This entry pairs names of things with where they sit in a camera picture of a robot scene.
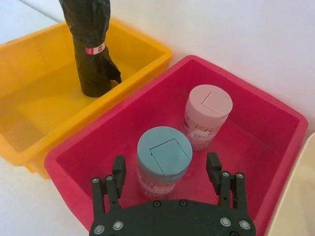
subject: jar label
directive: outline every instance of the jar label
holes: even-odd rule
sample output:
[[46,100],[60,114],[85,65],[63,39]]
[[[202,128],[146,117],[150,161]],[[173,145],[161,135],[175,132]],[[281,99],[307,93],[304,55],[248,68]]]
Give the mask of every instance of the jar label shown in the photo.
[[152,181],[145,180],[145,178],[141,177],[140,173],[138,172],[138,178],[140,182],[141,188],[144,190],[144,194],[147,197],[153,199],[162,199],[168,194],[170,194],[175,184],[166,184],[166,183],[156,183]]
[[205,149],[216,136],[221,126],[209,128],[196,124],[185,114],[183,129],[194,150]]

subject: white table surface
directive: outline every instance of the white table surface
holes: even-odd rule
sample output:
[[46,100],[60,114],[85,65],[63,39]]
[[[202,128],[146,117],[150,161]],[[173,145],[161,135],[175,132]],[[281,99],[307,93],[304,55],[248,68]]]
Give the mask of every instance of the white table surface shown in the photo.
[[267,236],[315,236],[315,133],[292,170]]
[[[0,44],[55,23],[18,0],[0,0]],[[17,235],[86,236],[88,232],[50,180],[0,157],[0,236]]]
[[0,44],[55,23],[18,0],[0,0]]
[[0,158],[1,236],[87,236],[51,180]]

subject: screw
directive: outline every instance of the screw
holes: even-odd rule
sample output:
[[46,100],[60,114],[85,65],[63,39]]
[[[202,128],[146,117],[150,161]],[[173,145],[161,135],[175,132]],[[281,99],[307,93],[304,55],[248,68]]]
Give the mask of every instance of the screw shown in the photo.
[[186,200],[180,200],[179,201],[179,204],[182,206],[182,207],[185,207],[188,205],[188,202]]
[[153,206],[160,207],[161,206],[161,202],[160,201],[154,201],[153,202]]
[[242,173],[238,173],[238,174],[236,174],[236,176],[237,176],[238,178],[244,178],[244,175],[243,175]]
[[111,181],[113,179],[113,177],[112,176],[108,176],[108,177],[106,177],[106,180],[107,181]]
[[118,220],[113,224],[113,230],[121,230],[123,226],[124,226],[124,223]]
[[232,232],[230,232],[230,236],[239,236],[239,235],[238,235],[238,233],[237,233],[237,232],[232,231]]
[[231,220],[229,219],[229,218],[227,218],[227,217],[222,217],[221,219],[220,219],[220,223],[223,225],[223,226],[225,226],[225,227],[230,227],[231,226]]
[[246,221],[246,220],[241,220],[240,221],[240,226],[244,230],[249,230],[251,228],[251,224],[248,221]]
[[103,225],[96,225],[96,227],[94,228],[95,235],[100,235],[104,231],[105,231],[105,226]]

